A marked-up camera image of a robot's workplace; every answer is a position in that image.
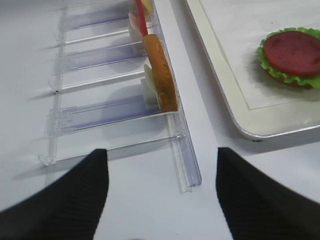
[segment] lettuce leaf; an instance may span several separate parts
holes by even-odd
[[[298,27],[298,28],[290,27],[290,28],[285,28],[285,29],[279,30],[277,32],[272,32],[267,36],[266,39],[268,39],[269,37],[276,35],[278,33],[283,33],[283,32],[288,32],[288,31],[299,31],[299,32],[303,32],[303,33],[312,35],[312,36],[320,39],[320,30],[312,29],[312,28],[308,29],[308,28],[304,28],[304,27]],[[285,83],[290,84],[290,83],[296,81],[300,86],[309,84],[315,89],[320,89],[320,74],[312,75],[312,76],[290,75],[290,74],[286,74],[284,72],[281,72],[277,68],[273,67],[268,62],[268,59],[265,54],[264,45],[265,45],[266,39],[261,41],[260,47],[256,51],[258,53],[258,59],[260,60],[261,67],[263,69],[268,70],[269,74],[275,78],[279,78],[279,77],[283,76]]]

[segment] ribbed black rubber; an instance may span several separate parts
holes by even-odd
[[[108,156],[97,149],[55,183],[0,213],[0,240],[92,240],[109,189]]]
[[[216,191],[235,240],[320,240],[320,205],[220,148]]]

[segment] red meat slice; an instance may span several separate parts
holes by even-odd
[[[285,31],[264,43],[269,63],[283,73],[311,76],[320,73],[320,39],[300,31]]]

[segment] red stick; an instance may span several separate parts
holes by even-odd
[[[135,0],[136,6],[138,8],[138,19],[139,19],[139,26],[142,36],[148,35],[147,23],[145,18],[144,6],[141,0]]]

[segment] tray rim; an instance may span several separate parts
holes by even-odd
[[[193,20],[194,26],[199,35],[200,41],[202,42],[202,46],[204,48],[207,59],[213,71],[214,78],[218,84],[222,97],[226,103],[231,119],[234,125],[236,126],[236,128],[245,138],[252,141],[262,141],[266,139],[271,139],[271,138],[280,137],[284,135],[296,134],[299,132],[310,131],[310,130],[320,128],[320,124],[310,124],[310,125],[304,125],[301,127],[291,126],[291,128],[293,127],[293,129],[290,129],[290,126],[287,126],[286,124],[284,124],[285,125],[284,128],[280,131],[276,130],[274,132],[268,132],[268,133],[260,133],[260,132],[255,133],[255,131],[248,128],[248,126],[247,127],[244,126],[244,121],[247,121],[248,125],[251,124],[255,126],[254,128],[257,128],[257,121],[258,122],[262,121],[262,124],[269,123],[269,126],[271,126],[270,123],[272,124],[274,122],[266,121],[270,119],[270,116],[267,116],[267,112],[270,112],[271,108],[275,109],[277,113],[280,113],[281,118],[288,119],[290,116],[292,116],[292,112],[288,111],[288,109],[292,107],[295,107],[295,108],[297,107],[298,110],[302,110],[300,114],[301,117],[297,120],[301,121],[302,124],[305,124],[306,119],[305,117],[302,116],[303,113],[308,113],[307,110],[310,110],[309,113],[311,113],[312,110],[314,111],[316,108],[315,106],[316,104],[315,102],[308,103],[307,109],[304,109],[306,108],[306,102],[295,101],[291,103],[279,104],[279,105],[258,108],[253,110],[248,109],[246,100],[242,95],[241,89],[226,59],[227,57],[224,55],[223,50],[221,49],[219,40],[216,37],[215,31],[214,31],[214,28],[204,9],[202,0],[185,0],[185,2],[190,12],[190,16]]]

